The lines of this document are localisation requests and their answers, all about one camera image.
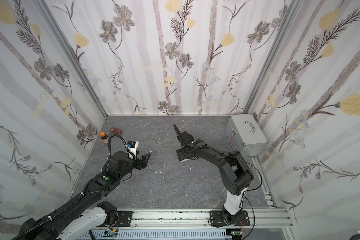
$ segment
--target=silver metal box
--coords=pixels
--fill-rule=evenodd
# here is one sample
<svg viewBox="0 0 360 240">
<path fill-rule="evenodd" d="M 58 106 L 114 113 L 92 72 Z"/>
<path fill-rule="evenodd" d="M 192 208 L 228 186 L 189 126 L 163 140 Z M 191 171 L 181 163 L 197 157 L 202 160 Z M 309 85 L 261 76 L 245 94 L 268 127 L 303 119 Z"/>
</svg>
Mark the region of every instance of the silver metal box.
<svg viewBox="0 0 360 240">
<path fill-rule="evenodd" d="M 251 114 L 230 116 L 225 132 L 232 148 L 244 157 L 260 154 L 268 143 Z"/>
</svg>

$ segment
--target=case handle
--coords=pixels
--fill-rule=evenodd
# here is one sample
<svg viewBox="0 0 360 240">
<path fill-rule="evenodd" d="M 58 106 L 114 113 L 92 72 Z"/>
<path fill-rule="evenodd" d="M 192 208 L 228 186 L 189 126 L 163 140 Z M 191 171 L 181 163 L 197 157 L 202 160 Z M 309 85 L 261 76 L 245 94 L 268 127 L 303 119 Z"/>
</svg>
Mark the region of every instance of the case handle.
<svg viewBox="0 0 360 240">
<path fill-rule="evenodd" d="M 254 125 L 252 124 L 252 122 L 250 121 L 245 121 L 246 124 L 249 124 L 252 127 L 252 130 L 250 131 L 250 133 L 254 133 L 256 131 L 256 129 L 254 128 Z"/>
</svg>

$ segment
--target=brown bottle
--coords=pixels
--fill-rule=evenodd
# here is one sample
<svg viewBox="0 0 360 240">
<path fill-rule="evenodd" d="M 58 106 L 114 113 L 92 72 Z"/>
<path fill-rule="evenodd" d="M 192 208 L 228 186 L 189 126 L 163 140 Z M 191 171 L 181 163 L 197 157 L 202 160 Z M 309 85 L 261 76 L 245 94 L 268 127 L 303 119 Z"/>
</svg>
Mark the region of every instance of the brown bottle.
<svg viewBox="0 0 360 240">
<path fill-rule="evenodd" d="M 100 133 L 101 139 L 104 141 L 105 144 L 108 144 L 108 135 L 105 132 Z"/>
</svg>

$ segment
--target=robotic arm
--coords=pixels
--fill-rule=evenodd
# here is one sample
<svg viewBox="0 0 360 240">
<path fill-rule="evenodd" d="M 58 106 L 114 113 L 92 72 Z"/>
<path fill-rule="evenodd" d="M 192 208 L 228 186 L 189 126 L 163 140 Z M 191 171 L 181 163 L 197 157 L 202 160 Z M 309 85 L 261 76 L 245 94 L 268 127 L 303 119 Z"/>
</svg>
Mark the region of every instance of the robotic arm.
<svg viewBox="0 0 360 240">
<path fill-rule="evenodd" d="M 126 152 L 116 152 L 111 156 L 111 138 L 119 137 Z M 120 180 L 133 169 L 143 169 L 147 166 L 151 154 L 137 158 L 138 142 L 128 141 L 117 135 L 111 135 L 108 140 L 109 157 L 101 172 L 89 180 L 80 194 L 72 197 L 60 208 L 47 214 L 39 220 L 30 218 L 20 228 L 19 235 L 13 240 L 70 240 L 76 239 L 83 232 L 101 224 L 111 225 L 119 218 L 116 207 L 107 201 L 97 205 L 91 212 L 81 215 L 88 207 L 107 196 L 118 185 Z"/>
<path fill-rule="evenodd" d="M 223 219 L 227 225 L 238 223 L 242 210 L 241 195 L 253 180 L 253 173 L 245 163 L 243 156 L 238 151 L 226 152 L 210 147 L 201 139 L 195 140 L 186 131 L 180 133 L 175 124 L 173 128 L 182 147 L 176 151 L 179 161 L 203 158 L 219 168 L 221 180 L 227 189 Z"/>
</svg>

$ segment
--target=floral wallpaper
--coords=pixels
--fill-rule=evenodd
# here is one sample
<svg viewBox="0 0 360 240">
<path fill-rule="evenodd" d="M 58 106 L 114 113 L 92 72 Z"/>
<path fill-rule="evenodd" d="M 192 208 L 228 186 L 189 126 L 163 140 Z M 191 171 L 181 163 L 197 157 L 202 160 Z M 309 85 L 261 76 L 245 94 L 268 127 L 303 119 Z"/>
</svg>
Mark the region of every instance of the floral wallpaper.
<svg viewBox="0 0 360 240">
<path fill-rule="evenodd" d="M 289 1 L 46 0 L 108 114 L 242 113 Z"/>
<path fill-rule="evenodd" d="M 104 120 L 81 85 L 33 2 L 0 0 L 0 239 L 68 199 Z"/>
<path fill-rule="evenodd" d="M 250 110 L 299 238 L 360 230 L 360 1 L 304 1 Z"/>
</svg>

